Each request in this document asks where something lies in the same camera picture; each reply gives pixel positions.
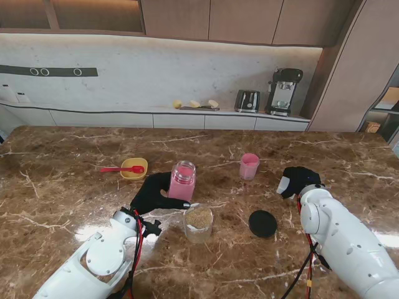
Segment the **toaster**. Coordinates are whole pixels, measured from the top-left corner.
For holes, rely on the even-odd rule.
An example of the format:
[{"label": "toaster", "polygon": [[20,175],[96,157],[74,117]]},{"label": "toaster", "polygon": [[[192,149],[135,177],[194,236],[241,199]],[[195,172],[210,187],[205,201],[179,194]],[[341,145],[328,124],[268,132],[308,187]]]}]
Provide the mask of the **toaster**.
[{"label": "toaster", "polygon": [[234,110],[237,112],[257,113],[260,100],[261,93],[256,90],[239,90]]}]

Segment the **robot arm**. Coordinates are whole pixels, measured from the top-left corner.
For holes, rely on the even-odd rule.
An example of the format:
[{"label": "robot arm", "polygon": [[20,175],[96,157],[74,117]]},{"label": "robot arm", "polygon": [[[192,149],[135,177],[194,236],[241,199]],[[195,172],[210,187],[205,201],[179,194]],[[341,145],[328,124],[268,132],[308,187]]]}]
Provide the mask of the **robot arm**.
[{"label": "robot arm", "polygon": [[319,243],[320,254],[343,282],[361,298],[398,298],[399,272],[387,251],[358,218],[332,197],[318,174],[290,168],[284,171],[279,191],[283,197],[300,196],[302,226]]},{"label": "robot arm", "polygon": [[[130,272],[122,290],[111,293],[132,268],[133,261],[126,256],[125,241],[137,234],[146,237],[148,234],[161,233],[158,227],[161,222],[155,221],[152,224],[143,221],[139,215],[157,208],[190,208],[187,201],[165,198],[160,194],[161,190],[169,189],[170,175],[171,173],[156,173],[147,177],[130,204],[130,209],[121,208],[110,219],[112,230],[106,234],[97,232],[86,240],[41,286],[33,299],[122,298],[126,291],[125,286],[129,288],[131,285],[133,272]],[[145,226],[143,234],[137,224]],[[108,282],[99,279],[108,275],[113,275]]]}]

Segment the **black glove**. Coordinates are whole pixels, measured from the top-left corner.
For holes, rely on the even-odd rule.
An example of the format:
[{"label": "black glove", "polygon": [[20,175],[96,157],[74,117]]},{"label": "black glove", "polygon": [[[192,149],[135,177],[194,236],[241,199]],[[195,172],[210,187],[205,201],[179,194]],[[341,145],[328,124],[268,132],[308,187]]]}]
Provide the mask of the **black glove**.
[{"label": "black glove", "polygon": [[308,185],[322,184],[318,173],[302,166],[287,167],[282,175],[289,178],[287,189],[281,193],[282,198],[298,195]]},{"label": "black glove", "polygon": [[161,194],[161,190],[168,191],[171,173],[156,173],[147,177],[130,203],[130,210],[137,210],[142,215],[154,209],[189,209],[188,201],[167,198]]}]

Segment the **pink cup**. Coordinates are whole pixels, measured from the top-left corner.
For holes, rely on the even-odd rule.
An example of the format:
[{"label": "pink cup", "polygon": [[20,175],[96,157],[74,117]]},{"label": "pink cup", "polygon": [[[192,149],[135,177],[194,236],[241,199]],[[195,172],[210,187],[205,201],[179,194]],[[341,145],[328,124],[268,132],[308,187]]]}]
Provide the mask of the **pink cup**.
[{"label": "pink cup", "polygon": [[260,160],[255,154],[244,154],[241,158],[239,167],[239,176],[241,179],[246,179],[248,181],[254,179],[259,163]]}]

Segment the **red spoon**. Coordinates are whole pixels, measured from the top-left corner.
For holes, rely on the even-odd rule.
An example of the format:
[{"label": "red spoon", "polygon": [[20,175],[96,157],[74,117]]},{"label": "red spoon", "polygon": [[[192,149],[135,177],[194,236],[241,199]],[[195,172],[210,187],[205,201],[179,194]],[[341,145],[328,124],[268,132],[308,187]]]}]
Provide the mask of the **red spoon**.
[{"label": "red spoon", "polygon": [[102,173],[107,173],[109,171],[131,171],[133,173],[143,173],[144,167],[143,166],[132,166],[132,167],[125,167],[125,168],[104,167],[100,170],[100,172],[102,172]]}]

